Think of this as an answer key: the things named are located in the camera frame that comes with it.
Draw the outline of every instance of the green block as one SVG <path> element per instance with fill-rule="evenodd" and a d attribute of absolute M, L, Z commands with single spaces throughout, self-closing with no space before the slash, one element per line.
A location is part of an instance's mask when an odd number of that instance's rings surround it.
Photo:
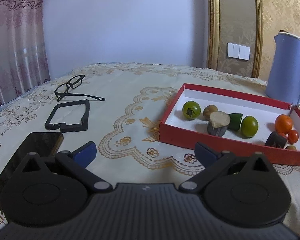
<path fill-rule="evenodd" d="M 243 114 L 233 113 L 228 115 L 230 116 L 228 129 L 239 131 Z"/>

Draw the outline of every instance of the blue jug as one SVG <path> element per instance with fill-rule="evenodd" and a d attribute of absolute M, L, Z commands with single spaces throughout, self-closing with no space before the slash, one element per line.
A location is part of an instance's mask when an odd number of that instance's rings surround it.
<path fill-rule="evenodd" d="M 298 105 L 300 103 L 300 37 L 279 32 L 274 40 L 276 49 L 266 95 Z"/>

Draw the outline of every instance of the patterned wallpaper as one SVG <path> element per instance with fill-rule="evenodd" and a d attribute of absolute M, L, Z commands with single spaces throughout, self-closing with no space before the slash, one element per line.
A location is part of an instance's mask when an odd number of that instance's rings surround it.
<path fill-rule="evenodd" d="M 279 30 L 300 36 L 300 0 L 262 0 L 263 48 L 259 78 L 268 80 Z"/>
<path fill-rule="evenodd" d="M 251 77 L 256 39 L 255 0 L 220 0 L 220 12 L 220 49 L 217 70 Z M 227 57 L 228 42 L 249 46 L 250 60 Z"/>

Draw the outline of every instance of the floral tablecloth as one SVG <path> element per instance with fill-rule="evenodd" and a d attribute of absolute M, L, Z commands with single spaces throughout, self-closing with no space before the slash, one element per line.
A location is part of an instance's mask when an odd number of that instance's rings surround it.
<path fill-rule="evenodd" d="M 60 150 L 73 151 L 88 141 L 98 146 L 87 167 L 113 185 L 117 182 L 165 183 L 178 186 L 204 169 L 188 149 L 158 142 L 159 120 L 183 83 L 194 83 L 264 96 L 262 80 L 186 66 L 96 64 L 73 70 L 47 82 L 0 109 L 0 173 L 31 132 L 46 131 L 57 100 L 53 91 L 72 76 L 84 74 L 73 92 L 106 98 L 90 100 L 87 131 L 64 134 Z M 62 101 L 85 99 L 67 97 Z M 80 107 L 59 115 L 54 122 L 82 116 Z M 274 165 L 290 191 L 292 204 L 284 223 L 300 234 L 300 167 Z M 0 228 L 6 224 L 0 211 Z"/>

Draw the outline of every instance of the pink patterned curtain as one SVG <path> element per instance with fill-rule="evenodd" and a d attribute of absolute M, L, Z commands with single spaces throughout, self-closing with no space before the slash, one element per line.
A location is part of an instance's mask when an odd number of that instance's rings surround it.
<path fill-rule="evenodd" d="M 48 80 L 42 0 L 0 0 L 0 105 Z"/>

